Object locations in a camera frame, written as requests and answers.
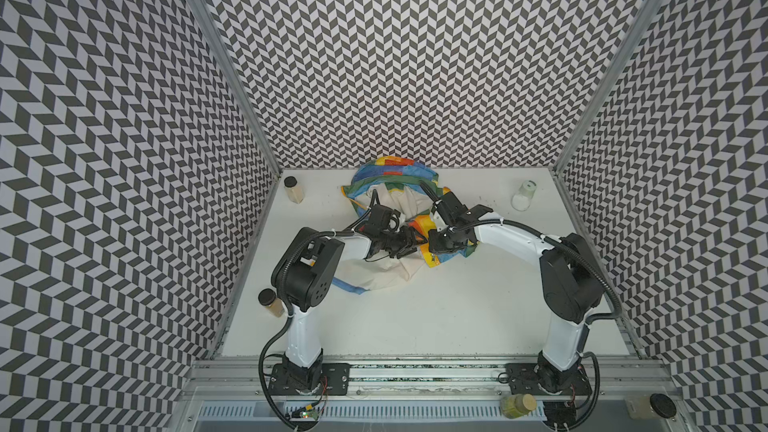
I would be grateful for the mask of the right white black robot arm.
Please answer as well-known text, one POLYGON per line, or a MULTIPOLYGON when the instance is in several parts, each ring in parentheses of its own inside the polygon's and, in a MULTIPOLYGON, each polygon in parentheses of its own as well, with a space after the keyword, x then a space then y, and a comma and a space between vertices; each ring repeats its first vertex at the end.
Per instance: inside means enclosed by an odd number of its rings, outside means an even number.
POLYGON ((540 389, 561 393, 575 380, 591 325, 621 315, 621 301, 586 239, 576 233, 547 235, 484 205, 468 208, 452 192, 428 192, 427 197, 439 216, 437 227, 428 232, 432 253, 459 252, 480 243, 537 268, 551 318, 535 373, 540 389))

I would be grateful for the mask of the rainbow coloured jacket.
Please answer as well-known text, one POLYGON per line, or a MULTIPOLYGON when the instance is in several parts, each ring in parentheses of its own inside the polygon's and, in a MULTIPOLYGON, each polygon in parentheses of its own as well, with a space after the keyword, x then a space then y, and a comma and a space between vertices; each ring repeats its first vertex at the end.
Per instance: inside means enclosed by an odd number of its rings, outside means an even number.
POLYGON ((362 295, 409 282, 425 268, 454 257, 468 257, 470 242, 455 252, 433 253, 428 233, 440 227, 434 201, 451 191, 439 174, 412 159, 383 156, 361 166, 341 188, 358 215, 348 228, 372 240, 372 251, 359 265, 343 262, 333 278, 339 289, 362 295))

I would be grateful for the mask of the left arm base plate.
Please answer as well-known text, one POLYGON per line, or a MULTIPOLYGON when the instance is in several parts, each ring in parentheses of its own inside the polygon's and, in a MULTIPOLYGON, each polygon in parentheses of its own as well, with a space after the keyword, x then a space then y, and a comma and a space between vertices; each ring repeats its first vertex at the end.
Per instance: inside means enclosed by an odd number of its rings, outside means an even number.
POLYGON ((279 396, 345 396, 348 391, 351 365, 323 363, 309 368, 289 363, 275 364, 266 379, 268 390, 279 396))

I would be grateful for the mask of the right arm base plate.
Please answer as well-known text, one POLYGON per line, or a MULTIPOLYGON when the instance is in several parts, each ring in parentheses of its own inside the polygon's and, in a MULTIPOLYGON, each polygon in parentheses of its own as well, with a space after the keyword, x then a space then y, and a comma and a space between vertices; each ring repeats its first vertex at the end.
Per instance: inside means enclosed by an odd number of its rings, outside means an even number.
POLYGON ((587 398, 593 392, 589 379, 579 370, 576 370, 557 392, 548 391, 540 384, 540 377, 533 363, 507 363, 504 366, 503 376, 513 395, 531 394, 566 400, 572 397, 587 398))

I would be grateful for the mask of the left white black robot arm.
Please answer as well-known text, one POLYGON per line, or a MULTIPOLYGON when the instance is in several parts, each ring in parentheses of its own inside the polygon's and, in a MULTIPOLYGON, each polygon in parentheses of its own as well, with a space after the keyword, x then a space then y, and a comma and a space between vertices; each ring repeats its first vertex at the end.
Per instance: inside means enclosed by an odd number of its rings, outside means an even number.
POLYGON ((259 359, 282 337, 280 362, 260 374, 267 393, 310 395, 326 384, 324 351, 313 309, 328 295, 338 266, 346 261, 400 259, 418 251, 427 237, 399 220, 400 213, 372 205, 341 230, 300 229, 275 267, 271 284, 287 312, 285 325, 267 341, 259 359))

